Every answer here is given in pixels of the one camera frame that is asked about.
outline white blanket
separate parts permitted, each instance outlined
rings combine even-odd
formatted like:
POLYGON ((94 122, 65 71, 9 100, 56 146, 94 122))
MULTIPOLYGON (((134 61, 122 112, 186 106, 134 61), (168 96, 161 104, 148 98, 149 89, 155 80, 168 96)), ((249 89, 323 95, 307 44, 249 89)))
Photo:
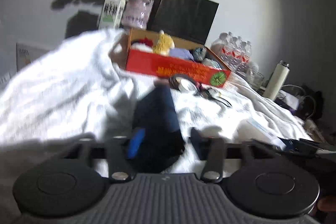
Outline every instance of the white blanket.
MULTIPOLYGON (((98 140, 129 135, 136 101, 154 88, 152 76, 120 69, 125 62, 123 30, 87 32, 71 38, 18 73, 0 97, 0 219, 20 215, 11 194, 15 179, 82 133, 98 140)), ((231 74, 223 93, 233 108, 172 90, 181 132, 236 138, 238 124, 253 117, 279 137, 308 135, 289 111, 254 92, 231 74)), ((187 145, 171 172, 193 172, 197 157, 187 145)), ((106 174, 106 168, 100 172, 106 174)))

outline cable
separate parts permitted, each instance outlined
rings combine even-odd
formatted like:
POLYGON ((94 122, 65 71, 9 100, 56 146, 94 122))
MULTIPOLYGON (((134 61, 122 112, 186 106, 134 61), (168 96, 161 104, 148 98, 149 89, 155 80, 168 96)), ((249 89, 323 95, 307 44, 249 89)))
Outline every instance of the cable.
POLYGON ((310 117, 312 117, 316 112, 316 101, 315 101, 314 97, 312 97, 310 95, 307 95, 307 96, 303 97, 303 100, 305 100, 305 98, 307 98, 307 97, 309 97, 313 101, 314 108, 313 108, 313 112, 305 119, 305 121, 307 121, 310 117))
POLYGON ((300 86, 298 86, 298 85, 283 85, 283 86, 281 87, 281 89, 282 89, 283 87, 285 87, 285 86, 294 86, 294 87, 296 87, 296 88, 299 88, 300 90, 303 91, 303 95, 302 95, 302 96, 305 96, 305 95, 306 95, 306 91, 305 91, 305 89, 302 88, 302 87, 300 87, 300 86))

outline water bottle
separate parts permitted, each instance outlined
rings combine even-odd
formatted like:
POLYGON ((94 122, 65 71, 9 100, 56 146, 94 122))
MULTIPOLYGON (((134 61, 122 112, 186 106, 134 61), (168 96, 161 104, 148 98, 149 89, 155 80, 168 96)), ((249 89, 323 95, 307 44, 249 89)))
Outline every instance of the water bottle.
POLYGON ((249 68, 249 65, 247 63, 249 62, 250 57, 251 57, 251 42, 247 41, 246 45, 245 45, 245 48, 242 52, 241 58, 240 58, 241 63, 238 66, 237 71, 241 71, 241 72, 244 72, 244 73, 247 72, 247 70, 249 68))
POLYGON ((233 50, 232 33, 228 32, 226 38, 224 39, 224 46, 222 48, 221 58, 223 59, 223 62, 229 67, 231 62, 232 50, 233 50))
POLYGON ((232 49, 232 56, 231 56, 231 62, 230 62, 230 68, 235 71, 239 64, 241 63, 241 56, 242 56, 242 38, 238 37, 236 42, 233 43, 233 49, 232 49))
POLYGON ((241 56, 241 61, 243 63, 248 63, 251 57, 251 42, 247 41, 245 46, 245 52, 241 56))
POLYGON ((218 57, 221 56, 221 54, 223 53, 222 49, 227 44, 227 43, 225 43, 225 39, 226 39, 226 34, 222 32, 219 35, 219 37, 214 42, 212 42, 212 44, 211 44, 211 48, 210 49, 218 57))
POLYGON ((289 64, 281 60, 276 66, 273 75, 268 82, 263 97, 269 98, 272 101, 274 101, 282 85, 284 84, 288 73, 289 73, 289 64))

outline metal rivet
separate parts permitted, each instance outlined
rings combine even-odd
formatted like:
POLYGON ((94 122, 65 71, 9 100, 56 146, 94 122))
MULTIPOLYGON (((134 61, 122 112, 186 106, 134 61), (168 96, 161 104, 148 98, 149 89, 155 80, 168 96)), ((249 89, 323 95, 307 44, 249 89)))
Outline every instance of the metal rivet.
POLYGON ((114 136, 113 138, 114 139, 126 139, 127 137, 126 136, 114 136))
POLYGON ((203 177, 205 177, 206 179, 209 179, 209 180, 217 180, 219 179, 221 175, 218 173, 218 172, 215 172, 215 171, 208 171, 208 172, 205 172, 203 177))
POLYGON ((126 180, 128 175, 125 172, 115 172, 112 174, 111 178, 115 180, 126 180))

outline thermos lid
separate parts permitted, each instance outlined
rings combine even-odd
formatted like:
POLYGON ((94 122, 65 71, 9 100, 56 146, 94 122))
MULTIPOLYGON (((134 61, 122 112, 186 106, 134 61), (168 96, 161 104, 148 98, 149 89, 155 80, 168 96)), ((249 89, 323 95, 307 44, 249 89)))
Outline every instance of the thermos lid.
POLYGON ((280 65, 284 66, 285 68, 288 68, 289 67, 289 63, 283 61, 283 60, 280 60, 279 62, 280 65))

